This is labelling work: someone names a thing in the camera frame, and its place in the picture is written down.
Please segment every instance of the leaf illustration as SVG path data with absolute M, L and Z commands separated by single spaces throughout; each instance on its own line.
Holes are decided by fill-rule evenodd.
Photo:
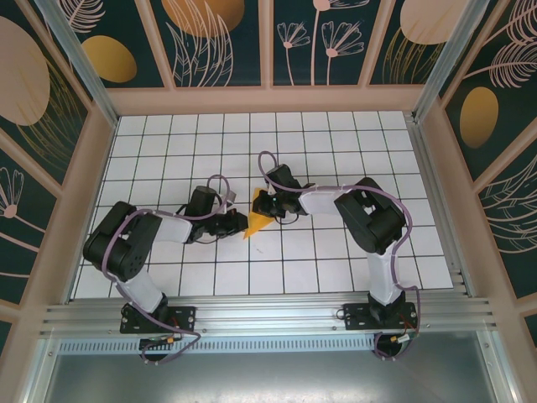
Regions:
M 73 31 L 89 34 L 105 14 L 102 0 L 58 0 Z
M 166 25 L 174 39 L 175 45 L 175 60 L 172 73 L 180 86 L 190 86 L 192 82 L 192 68 L 190 55 L 184 44 L 184 34 L 181 30 L 177 33 L 170 24 L 166 23 Z
M 517 0 L 506 30 L 513 42 L 525 44 L 533 41 L 537 37 L 537 0 Z
M 205 3 L 205 14 L 192 0 L 167 0 L 174 18 L 192 35 L 168 29 L 175 43 L 173 74 L 179 86 L 226 86 L 233 71 L 232 41 L 224 20 Z
M 537 155 L 517 174 L 491 183 L 482 205 L 498 249 L 521 254 L 537 248 Z
M 487 70 L 494 86 L 520 88 L 537 71 L 537 42 L 506 44 Z
M 513 175 L 503 181 L 495 181 L 488 185 L 485 190 L 485 196 L 482 197 L 481 202 L 483 208 L 487 210 L 488 208 L 497 207 L 501 203 L 512 201 L 513 199 L 518 199 L 516 195 L 519 192 L 523 192 L 524 196 L 521 199 L 525 199 L 525 190 L 526 187 L 537 180 L 537 156 L 529 162 L 529 164 L 524 167 L 516 175 Z

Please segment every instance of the robotic arm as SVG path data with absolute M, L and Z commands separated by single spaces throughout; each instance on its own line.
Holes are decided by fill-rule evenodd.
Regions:
M 185 209 L 187 217 L 203 217 L 211 213 L 215 200 L 222 198 L 208 186 L 197 186 Z M 84 258 L 102 270 L 102 261 L 112 237 L 125 219 L 137 211 L 124 201 L 119 201 L 104 217 L 84 244 Z M 168 306 L 166 295 L 153 283 L 143 265 L 154 242 L 171 241 L 194 243 L 204 234 L 225 238 L 248 228 L 248 218 L 235 208 L 224 214 L 214 214 L 202 220 L 188 221 L 155 213 L 140 214 L 122 231 L 107 261 L 107 273 L 117 279 L 118 286 L 132 302 L 122 309 L 121 333 L 154 333 L 164 329 L 149 321 L 133 307 L 138 306 L 156 321 L 177 326 L 181 312 Z M 193 322 L 185 324 L 193 330 Z
M 357 183 L 357 186 L 366 186 L 372 191 L 345 188 L 304 191 L 315 185 L 301 186 L 287 165 L 276 166 L 266 174 L 265 179 L 272 182 L 274 187 L 259 193 L 253 201 L 253 212 L 282 218 L 287 212 L 297 215 L 339 214 L 353 239 L 366 252 L 371 280 L 368 303 L 343 306 L 345 316 L 342 319 L 347 329 L 396 330 L 402 324 L 406 329 L 409 323 L 418 327 L 419 320 L 416 323 L 415 318 L 419 317 L 419 308 L 416 315 L 414 304 L 405 301 L 403 287 L 396 280 L 397 257 L 394 256 L 394 247 L 402 237 L 406 220 L 392 200 L 374 191 L 382 190 L 373 179 L 364 177 Z M 196 309 L 193 306 L 168 306 L 166 295 L 154 285 L 147 271 L 143 270 L 143 265 L 153 242 L 194 243 L 204 233 L 224 238 L 248 228 L 248 218 L 234 208 L 223 214 L 211 213 L 216 200 L 222 204 L 220 195 L 210 187 L 196 187 L 189 203 L 177 213 L 185 209 L 187 218 L 203 217 L 197 220 L 169 217 L 159 212 L 140 212 L 133 218 L 137 208 L 119 201 L 88 238 L 84 245 L 84 258 L 103 271 L 107 278 L 117 282 L 118 289 L 129 300 L 122 308 L 121 333 L 169 333 L 169 330 L 179 328 L 193 334 Z M 119 228 L 123 229 L 121 236 L 114 240 Z M 102 262 L 109 248 L 111 252 L 107 269 L 102 270 Z M 379 351 L 382 357 L 397 355 L 402 338 L 395 338 L 394 341 L 394 337 L 382 333 L 379 335 L 380 338 L 375 339 L 376 354 L 379 355 Z M 409 340 L 406 331 L 404 336 L 404 341 Z
M 398 258 L 393 256 L 394 246 L 403 235 L 403 227 L 406 225 L 404 214 L 397 208 L 393 201 L 386 196 L 379 195 L 373 191 L 345 190 L 311 190 L 311 191 L 291 191 L 291 189 L 310 189 L 315 186 L 300 183 L 292 176 L 287 165 L 278 165 L 266 173 L 269 182 L 273 182 L 268 191 L 260 191 L 259 196 L 253 201 L 253 212 L 266 217 L 285 217 L 287 212 L 298 215 L 308 214 L 334 214 L 340 215 L 347 225 L 354 241 L 362 248 L 368 258 L 370 289 L 368 293 L 368 304 L 365 315 L 361 319 L 353 321 L 358 325 L 374 326 L 379 329 L 394 328 L 394 324 L 399 325 L 403 315 L 416 325 L 414 304 L 405 300 L 405 292 L 402 287 L 395 282 L 392 273 L 392 264 L 397 276 Z M 282 190 L 277 187 L 283 186 L 289 190 Z M 364 177 L 357 186 L 366 186 L 382 190 L 380 186 L 371 178 Z M 351 325 L 347 320 L 356 316 L 356 312 L 349 311 L 345 307 L 346 326 Z M 358 306 L 358 313 L 365 306 Z M 391 337 L 388 339 L 385 355 L 393 357 L 400 351 L 389 345 Z

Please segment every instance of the wooden panel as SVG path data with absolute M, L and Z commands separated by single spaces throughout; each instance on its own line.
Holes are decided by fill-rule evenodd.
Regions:
M 3 2 L 0 29 L 10 36 L 0 68 L 0 129 L 61 184 L 86 107 L 14 0 Z
M 511 2 L 446 106 L 473 180 L 537 116 L 531 29 L 537 29 L 534 2 Z
M 370 84 L 424 84 L 466 0 L 397 0 Z
M 380 2 L 338 3 L 274 2 L 275 86 L 357 84 Z
M 514 294 L 537 293 L 537 140 L 479 198 Z
M 151 0 L 151 7 L 176 86 L 261 85 L 257 1 Z
M 0 150 L 0 300 L 20 303 L 55 203 Z

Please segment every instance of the flower illustration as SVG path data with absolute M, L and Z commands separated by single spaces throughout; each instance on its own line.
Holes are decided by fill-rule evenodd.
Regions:
M 342 0 L 313 0 L 313 7 L 317 11 L 328 11 L 331 8 L 355 8 L 365 6 L 369 3 L 369 0 L 359 0 L 344 2 Z
M 363 42 L 359 42 L 362 37 L 359 26 L 360 23 L 341 23 L 334 32 L 333 21 L 322 24 L 322 41 L 325 44 L 326 55 L 328 56 L 327 85 L 330 85 L 330 64 L 334 57 L 355 55 L 363 52 Z
M 287 57 L 287 71 L 289 72 L 289 79 L 291 80 L 291 86 L 295 84 L 293 81 L 293 75 L 291 74 L 291 64 L 289 63 L 289 49 L 298 48 L 310 43 L 310 37 L 306 36 L 307 32 L 304 28 L 304 23 L 291 23 L 289 27 L 285 23 L 277 25 L 279 38 L 282 40 L 282 44 L 285 47 L 285 56 Z
M 345 8 L 356 8 L 366 6 L 369 4 L 369 0 L 313 0 L 313 7 L 315 7 L 315 22 L 313 23 L 313 41 L 311 45 L 311 85 L 315 85 L 315 44 L 317 40 L 317 26 L 319 25 L 319 14 L 323 11 L 342 10 Z
M 33 225 L 31 222 L 24 220 L 17 215 L 18 203 L 23 193 L 24 175 L 18 170 L 13 170 L 13 174 L 10 176 L 6 167 L 0 168 L 0 218 L 15 218 L 20 222 L 28 225 L 29 227 L 44 233 L 43 228 L 39 228 Z M 39 248 L 36 248 L 28 243 L 25 243 L 19 239 L 10 237 L 6 233 L 0 233 L 0 238 L 3 238 L 11 243 L 15 243 L 18 246 L 22 246 L 28 250 L 38 252 Z
M 24 175 L 17 170 L 9 177 L 5 167 L 0 168 L 0 217 L 17 216 L 17 205 L 23 192 Z

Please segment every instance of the dark green wallpaper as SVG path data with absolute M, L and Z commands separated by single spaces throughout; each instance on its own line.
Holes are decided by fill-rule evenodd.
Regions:
M 84 88 L 84 92 L 86 93 L 86 95 L 93 101 L 93 96 L 90 94 L 90 92 L 88 91 L 87 87 L 86 87 L 86 84 L 84 83 L 84 81 L 81 79 L 81 77 L 78 75 L 78 72 L 76 71 L 76 69 L 73 67 L 73 65 L 70 63 L 70 60 L 69 60 L 69 57 L 67 56 L 67 54 L 64 52 L 64 49 L 61 47 L 61 44 L 60 42 L 58 42 L 58 40 L 56 39 L 56 37 L 52 34 L 52 31 L 50 30 L 49 26 L 47 25 L 47 23 L 44 21 L 44 18 L 43 18 L 43 14 L 41 14 L 41 12 L 39 11 L 39 8 L 37 7 L 37 5 L 35 4 L 35 1 L 34 0 L 29 0 L 29 3 L 30 5 L 32 6 L 32 8 L 34 9 L 35 13 L 38 15 L 39 19 L 41 20 L 41 23 L 45 26 L 45 28 L 47 29 L 47 31 L 49 32 L 49 36 L 52 38 L 52 40 L 54 41 L 54 43 L 56 44 L 56 47 L 58 48 L 58 50 L 60 51 L 60 53 L 64 56 L 64 59 L 69 63 L 69 66 L 71 68 L 71 70 L 75 73 L 76 75 L 76 78 L 78 79 L 78 82 L 80 82 L 80 84 L 82 85 L 82 88 Z
M 0 357 L 2 357 L 2 351 L 8 340 L 10 330 L 11 323 L 0 321 Z
M 18 304 L 56 198 L 0 150 L 0 299 Z
M 312 76 L 319 86 L 358 83 L 379 1 L 331 2 L 324 11 L 319 4 L 275 0 L 275 86 L 310 86 Z
M 206 3 L 151 0 L 175 85 L 261 85 L 258 1 Z
M 370 84 L 424 84 L 465 5 L 396 0 Z
M 530 0 L 509 4 L 446 106 L 474 180 L 537 117 L 532 5 Z
M 81 0 L 71 0 L 71 3 L 80 2 Z M 162 87 L 159 70 L 134 0 L 101 0 L 89 3 L 95 4 L 87 11 L 92 17 L 81 16 L 80 22 L 71 24 L 71 27 L 75 29 L 76 36 L 91 62 L 95 64 L 95 58 L 99 59 L 100 68 L 97 67 L 96 70 L 104 86 Z M 73 15 L 67 7 L 63 9 L 68 16 Z
M 537 314 L 530 315 L 524 319 L 528 326 L 529 334 L 534 341 L 534 346 L 537 348 Z
M 462 52 L 461 56 L 459 57 L 459 60 L 455 65 L 453 66 L 453 69 L 451 69 L 450 75 L 447 77 L 446 82 L 440 89 L 440 97 L 442 98 L 444 94 L 446 93 L 447 89 L 449 88 L 451 82 L 453 81 L 453 78 L 455 77 L 455 74 L 459 71 L 459 67 L 461 67 L 462 62 L 466 59 L 468 52 L 472 48 L 473 44 L 476 41 L 477 36 L 479 33 L 481 33 L 481 30 L 483 28 L 483 25 L 487 22 L 488 17 L 490 17 L 490 13 L 494 10 L 496 7 L 496 4 L 498 4 L 498 0 L 490 0 L 487 5 L 487 10 L 485 11 L 485 14 L 483 14 L 481 20 L 479 21 L 479 24 L 477 25 L 476 29 L 473 31 L 472 37 L 468 41 L 467 47 Z
M 0 7 L 0 32 L 0 129 L 61 184 L 86 107 L 14 0 Z
M 537 140 L 479 198 L 515 295 L 537 292 Z

